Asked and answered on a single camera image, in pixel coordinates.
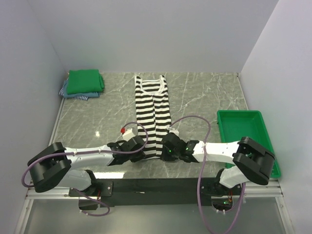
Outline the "black white striped tank top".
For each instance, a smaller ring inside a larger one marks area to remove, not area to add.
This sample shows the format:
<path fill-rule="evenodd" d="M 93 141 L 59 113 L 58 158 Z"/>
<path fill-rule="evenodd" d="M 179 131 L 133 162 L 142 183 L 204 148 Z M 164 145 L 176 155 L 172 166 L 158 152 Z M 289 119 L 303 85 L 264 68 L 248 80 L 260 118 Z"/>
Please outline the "black white striped tank top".
<path fill-rule="evenodd" d="M 147 159 L 162 154 L 162 139 L 172 124 L 168 85 L 164 75 L 159 79 L 143 80 L 135 77 L 135 110 L 138 135 L 148 143 L 144 148 Z"/>

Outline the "green tank top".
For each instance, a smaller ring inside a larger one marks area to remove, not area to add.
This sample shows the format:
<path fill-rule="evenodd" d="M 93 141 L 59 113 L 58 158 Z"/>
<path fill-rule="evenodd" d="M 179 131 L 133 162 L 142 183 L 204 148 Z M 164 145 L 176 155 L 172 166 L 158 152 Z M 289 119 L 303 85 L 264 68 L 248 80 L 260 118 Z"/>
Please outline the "green tank top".
<path fill-rule="evenodd" d="M 102 92 L 105 88 L 102 75 L 97 69 L 70 70 L 67 80 L 67 94 Z"/>

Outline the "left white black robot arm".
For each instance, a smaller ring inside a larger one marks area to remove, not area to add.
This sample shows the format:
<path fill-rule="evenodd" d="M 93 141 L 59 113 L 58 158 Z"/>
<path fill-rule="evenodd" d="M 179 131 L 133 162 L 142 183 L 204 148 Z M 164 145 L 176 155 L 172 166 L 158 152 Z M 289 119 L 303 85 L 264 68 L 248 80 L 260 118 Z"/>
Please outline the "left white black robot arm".
<path fill-rule="evenodd" d="M 29 187 L 35 188 L 37 193 L 59 186 L 78 189 L 87 196 L 94 195 L 98 189 L 95 176 L 82 168 L 140 161 L 145 158 L 146 144 L 140 136 L 95 148 L 74 149 L 64 147 L 60 142 L 53 143 L 28 161 L 27 171 L 33 182 Z"/>

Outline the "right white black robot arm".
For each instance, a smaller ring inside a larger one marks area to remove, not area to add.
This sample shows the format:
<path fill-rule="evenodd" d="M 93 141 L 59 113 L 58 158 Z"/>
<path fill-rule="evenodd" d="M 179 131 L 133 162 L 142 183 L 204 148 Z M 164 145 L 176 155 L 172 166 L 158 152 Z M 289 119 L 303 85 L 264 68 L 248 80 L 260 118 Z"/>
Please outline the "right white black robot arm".
<path fill-rule="evenodd" d="M 249 137 L 230 143 L 185 142 L 176 134 L 168 133 L 161 141 L 161 159 L 187 163 L 222 162 L 232 167 L 220 169 L 210 185 L 200 184 L 200 189 L 214 196 L 226 195 L 230 189 L 245 182 L 268 185 L 275 155 Z"/>

